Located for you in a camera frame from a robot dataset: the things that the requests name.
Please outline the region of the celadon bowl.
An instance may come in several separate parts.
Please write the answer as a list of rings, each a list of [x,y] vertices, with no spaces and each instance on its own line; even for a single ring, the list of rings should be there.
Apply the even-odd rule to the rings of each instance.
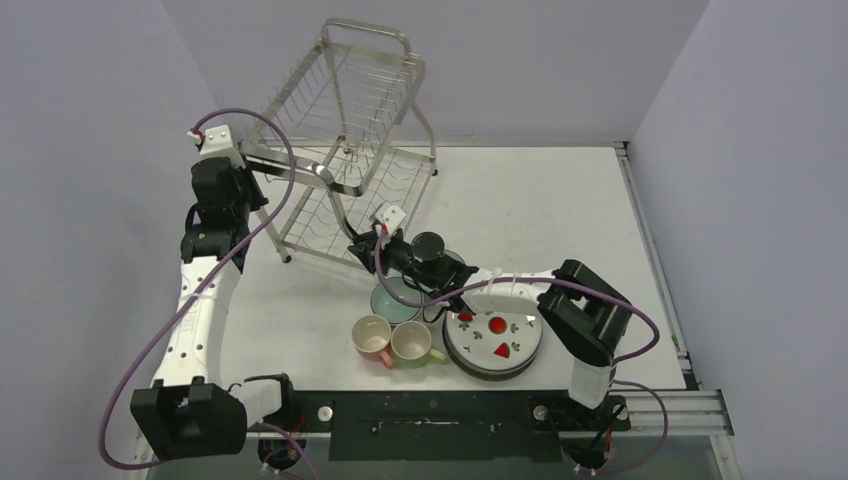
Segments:
[[[459,254],[457,254],[457,253],[456,253],[456,252],[454,252],[454,251],[451,251],[451,250],[445,250],[445,251],[444,251],[444,255],[445,255],[446,257],[449,257],[449,258],[453,259],[454,261],[456,261],[456,262],[458,262],[458,263],[461,263],[461,264],[464,264],[464,263],[465,263],[465,260],[464,260],[464,259],[463,259],[463,258],[462,258]]]
[[[388,277],[386,282],[390,290],[405,301],[415,304],[423,302],[422,293],[408,286],[401,277]],[[422,312],[420,308],[398,302],[382,283],[377,283],[372,290],[369,303],[372,313],[385,318],[391,325],[418,320]]]

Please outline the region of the stainless steel dish rack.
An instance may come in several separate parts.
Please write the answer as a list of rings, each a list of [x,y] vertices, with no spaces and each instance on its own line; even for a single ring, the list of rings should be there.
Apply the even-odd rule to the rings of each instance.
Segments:
[[[353,267],[351,237],[383,204],[411,228],[438,172],[434,132],[416,96],[424,60],[399,29],[329,18],[263,114],[289,138],[298,185],[265,229],[279,258],[295,252]]]

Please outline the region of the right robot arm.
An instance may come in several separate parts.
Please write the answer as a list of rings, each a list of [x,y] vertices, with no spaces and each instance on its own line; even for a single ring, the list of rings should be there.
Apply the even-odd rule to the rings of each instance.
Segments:
[[[633,306],[599,275],[573,259],[541,273],[489,271],[466,264],[434,232],[406,241],[401,231],[388,235],[382,225],[357,236],[348,250],[381,284],[394,271],[420,293],[419,299],[398,293],[401,304],[439,304],[449,356],[473,376],[515,377],[535,359],[544,333],[555,335],[574,364],[566,407],[551,411],[549,422],[594,432],[566,451],[585,467],[606,462],[611,433],[626,412],[607,396]]]

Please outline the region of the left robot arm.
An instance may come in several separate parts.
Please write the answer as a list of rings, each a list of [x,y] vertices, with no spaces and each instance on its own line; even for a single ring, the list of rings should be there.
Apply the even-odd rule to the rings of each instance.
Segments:
[[[221,381],[229,306],[249,246],[249,216],[267,204],[250,168],[225,157],[191,168],[196,197],[180,243],[177,320],[150,387],[133,392],[131,414],[162,461],[240,452],[249,428],[282,431],[299,405],[287,375],[248,377],[230,391]]]

